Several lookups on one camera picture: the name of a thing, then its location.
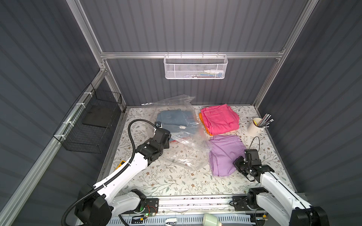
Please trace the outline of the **purple cloth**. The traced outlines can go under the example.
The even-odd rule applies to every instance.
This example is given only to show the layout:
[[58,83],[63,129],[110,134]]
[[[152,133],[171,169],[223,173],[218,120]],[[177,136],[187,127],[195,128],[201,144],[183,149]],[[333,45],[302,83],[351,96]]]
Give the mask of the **purple cloth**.
[[216,135],[209,140],[209,164],[213,176],[228,177],[236,171],[234,161],[240,156],[245,157],[245,145],[239,136]]

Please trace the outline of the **clear plastic vacuum bag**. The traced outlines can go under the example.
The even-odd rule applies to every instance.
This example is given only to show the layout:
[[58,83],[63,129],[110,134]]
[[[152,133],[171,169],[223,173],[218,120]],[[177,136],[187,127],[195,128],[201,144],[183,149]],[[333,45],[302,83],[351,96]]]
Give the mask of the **clear plastic vacuum bag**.
[[164,160],[188,170],[199,170],[208,165],[209,152],[211,150],[211,144],[203,129],[203,125],[191,104],[194,99],[195,97],[193,96],[182,94],[154,103],[143,104],[147,109],[145,119],[154,124],[157,114],[161,111],[181,109],[195,113],[194,117],[199,123],[199,129],[196,134],[171,133],[169,149],[166,149],[162,154]]

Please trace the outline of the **blue grey cloth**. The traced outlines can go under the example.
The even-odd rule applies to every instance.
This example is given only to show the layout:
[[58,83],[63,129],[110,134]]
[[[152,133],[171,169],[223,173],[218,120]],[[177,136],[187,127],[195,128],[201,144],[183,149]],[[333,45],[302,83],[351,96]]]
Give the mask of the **blue grey cloth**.
[[[171,133],[186,133],[196,134],[199,129],[199,123],[195,119],[193,112],[177,110],[165,110],[161,111],[156,116],[156,121],[162,123],[162,128],[169,130]],[[186,129],[182,130],[179,126],[186,126]]]

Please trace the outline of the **pink cloth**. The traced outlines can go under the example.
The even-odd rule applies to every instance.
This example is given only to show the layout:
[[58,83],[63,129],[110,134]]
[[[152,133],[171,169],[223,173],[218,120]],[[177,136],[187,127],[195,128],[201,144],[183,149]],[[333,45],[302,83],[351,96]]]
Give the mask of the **pink cloth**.
[[201,113],[204,123],[212,135],[239,129],[239,115],[227,104],[203,108]]

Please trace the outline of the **orange trousers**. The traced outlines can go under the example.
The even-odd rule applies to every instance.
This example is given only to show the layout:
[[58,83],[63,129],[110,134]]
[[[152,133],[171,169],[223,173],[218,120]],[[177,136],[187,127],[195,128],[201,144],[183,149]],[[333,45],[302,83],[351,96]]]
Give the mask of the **orange trousers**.
[[204,128],[205,128],[205,130],[206,130],[206,133],[207,133],[208,135],[210,135],[210,136],[213,136],[212,134],[210,134],[207,126],[206,126],[205,123],[204,123],[204,120],[203,120],[203,117],[202,117],[202,113],[199,113],[199,118],[200,118],[200,120],[201,120],[201,122],[202,122],[202,124],[203,124],[203,126],[204,126]]

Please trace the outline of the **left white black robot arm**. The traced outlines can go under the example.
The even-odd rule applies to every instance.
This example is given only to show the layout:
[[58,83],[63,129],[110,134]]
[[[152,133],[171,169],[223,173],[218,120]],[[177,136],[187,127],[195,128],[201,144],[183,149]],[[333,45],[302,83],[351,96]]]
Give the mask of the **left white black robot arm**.
[[133,146],[133,153],[120,168],[93,186],[85,186],[79,192],[74,214],[84,226],[105,226],[116,215],[124,212],[140,210],[146,200],[145,195],[134,189],[115,200],[118,192],[146,169],[169,148],[170,131],[159,128],[154,136],[138,147]]

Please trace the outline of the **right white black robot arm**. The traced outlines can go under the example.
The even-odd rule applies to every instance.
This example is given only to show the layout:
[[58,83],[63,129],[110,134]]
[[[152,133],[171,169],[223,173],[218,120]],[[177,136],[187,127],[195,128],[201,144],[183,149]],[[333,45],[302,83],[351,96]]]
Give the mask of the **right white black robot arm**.
[[263,209],[281,226],[328,226],[329,219],[325,210],[313,206],[291,190],[269,165],[263,165],[258,150],[246,149],[244,155],[237,158],[233,165],[250,182],[261,186],[250,188],[246,197],[233,197],[230,205],[240,211],[246,205],[252,211]]

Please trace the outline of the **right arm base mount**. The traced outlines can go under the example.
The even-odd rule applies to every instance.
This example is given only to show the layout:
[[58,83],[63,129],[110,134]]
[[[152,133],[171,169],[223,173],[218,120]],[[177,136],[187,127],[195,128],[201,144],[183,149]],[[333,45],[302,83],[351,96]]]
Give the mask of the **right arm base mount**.
[[233,196],[229,205],[234,208],[235,211],[264,211],[257,202],[254,195],[239,195]]

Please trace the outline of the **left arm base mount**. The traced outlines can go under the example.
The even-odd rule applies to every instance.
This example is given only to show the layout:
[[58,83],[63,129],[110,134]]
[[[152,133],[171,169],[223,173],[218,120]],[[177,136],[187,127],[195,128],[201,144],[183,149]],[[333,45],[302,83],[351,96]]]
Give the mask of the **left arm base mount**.
[[141,203],[140,208],[136,210],[126,211],[123,214],[156,214],[158,213],[159,199],[158,198],[147,198]]

